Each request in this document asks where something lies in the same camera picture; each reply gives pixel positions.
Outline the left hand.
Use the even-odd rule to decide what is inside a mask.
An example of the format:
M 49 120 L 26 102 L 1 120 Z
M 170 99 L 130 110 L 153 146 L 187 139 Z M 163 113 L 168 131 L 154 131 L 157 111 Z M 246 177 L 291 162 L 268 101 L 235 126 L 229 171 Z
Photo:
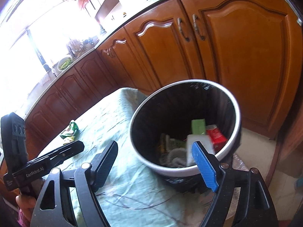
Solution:
M 37 200 L 32 196 L 18 195 L 16 196 L 16 203 L 21 209 L 25 218 L 30 222 L 33 209 L 35 208 Z

